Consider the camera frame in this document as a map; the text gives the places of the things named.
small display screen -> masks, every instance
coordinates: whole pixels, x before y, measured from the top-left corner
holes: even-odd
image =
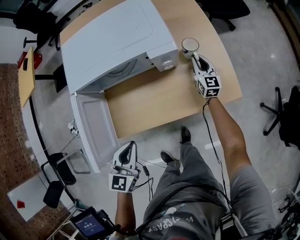
[[[76,222],[75,225],[85,237],[92,236],[105,230],[105,228],[97,221],[97,219],[94,218],[92,214],[89,214],[85,218]]]

black office chair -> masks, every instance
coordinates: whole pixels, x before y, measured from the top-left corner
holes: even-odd
[[[71,195],[71,193],[68,191],[68,188],[67,188],[67,186],[74,185],[76,183],[76,178],[72,174],[72,172],[66,162],[66,159],[71,157],[75,153],[81,154],[86,165],[88,166],[88,170],[84,171],[84,172],[79,172],[76,170],[76,168],[74,167],[72,162],[70,162],[70,164],[73,168],[73,171],[76,174],[90,174],[91,169],[90,169],[90,166],[89,166],[82,150],[75,150],[70,154],[63,154],[61,152],[51,154],[48,158],[48,161],[41,165],[42,172],[45,175],[47,182],[49,183],[49,187],[47,189],[47,192],[44,196],[43,201],[46,205],[48,205],[51,208],[57,208],[63,190],[65,190],[65,192],[70,197],[70,199],[73,203],[76,203],[78,201]],[[50,166],[52,167],[52,169],[54,170],[54,172],[58,178],[58,181],[50,182],[50,180],[45,172],[46,164],[50,164]]]
[[[213,18],[222,19],[229,25],[231,31],[235,26],[229,19],[240,18],[250,14],[250,10],[243,0],[196,0],[203,11],[209,13],[210,21]]]
[[[69,18],[64,18],[64,22],[56,24],[55,20],[57,18],[51,12],[44,12],[38,8],[37,5],[29,1],[24,1],[22,6],[19,8],[14,17],[14,24],[18,29],[25,29],[31,31],[34,34],[37,34],[36,40],[27,40],[24,39],[23,47],[27,43],[37,43],[37,47],[34,53],[37,53],[38,50],[48,41],[48,39],[53,36],[55,39],[56,50],[58,47],[58,35],[65,21],[69,21]]]
[[[274,127],[280,123],[279,136],[285,142],[287,147],[296,147],[300,150],[300,92],[294,86],[290,95],[290,99],[282,106],[281,94],[279,87],[275,88],[278,94],[278,110],[274,110],[264,103],[260,103],[263,107],[270,112],[276,114],[276,118],[269,128],[264,130],[263,135],[268,136]]]

